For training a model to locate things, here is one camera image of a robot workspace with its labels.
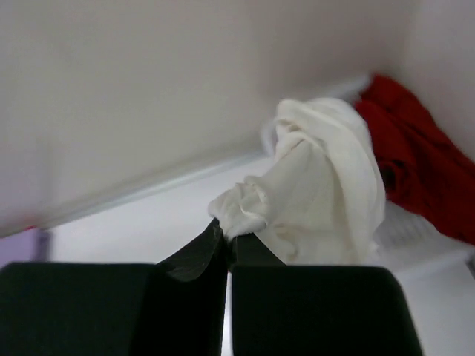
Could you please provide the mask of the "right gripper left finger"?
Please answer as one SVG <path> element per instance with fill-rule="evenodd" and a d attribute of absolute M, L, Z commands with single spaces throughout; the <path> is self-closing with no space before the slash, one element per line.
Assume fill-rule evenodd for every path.
<path fill-rule="evenodd" d="M 219 355 L 227 267 L 217 220 L 157 264 L 11 263 L 3 355 Z"/>

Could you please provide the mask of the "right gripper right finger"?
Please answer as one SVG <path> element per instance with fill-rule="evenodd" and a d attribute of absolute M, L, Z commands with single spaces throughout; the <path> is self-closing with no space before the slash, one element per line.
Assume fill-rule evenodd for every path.
<path fill-rule="evenodd" d="M 375 266 L 287 266 L 255 235 L 231 244 L 235 355 L 421 355 L 398 280 Z"/>

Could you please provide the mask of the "cream white t shirt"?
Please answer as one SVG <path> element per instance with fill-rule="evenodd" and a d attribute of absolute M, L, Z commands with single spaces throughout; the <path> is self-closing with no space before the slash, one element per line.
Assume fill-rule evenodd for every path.
<path fill-rule="evenodd" d="M 275 163 L 209 203 L 233 240 L 253 233 L 287 265 L 360 265 L 386 193 L 366 122 L 341 99 L 282 101 Z"/>

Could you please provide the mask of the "lavender t shirt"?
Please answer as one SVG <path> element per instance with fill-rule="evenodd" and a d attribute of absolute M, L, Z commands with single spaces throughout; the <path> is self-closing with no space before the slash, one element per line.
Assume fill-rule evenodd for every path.
<path fill-rule="evenodd" d="M 47 261 L 50 241 L 50 232 L 40 228 L 1 238 L 0 266 L 3 268 L 15 262 Z"/>

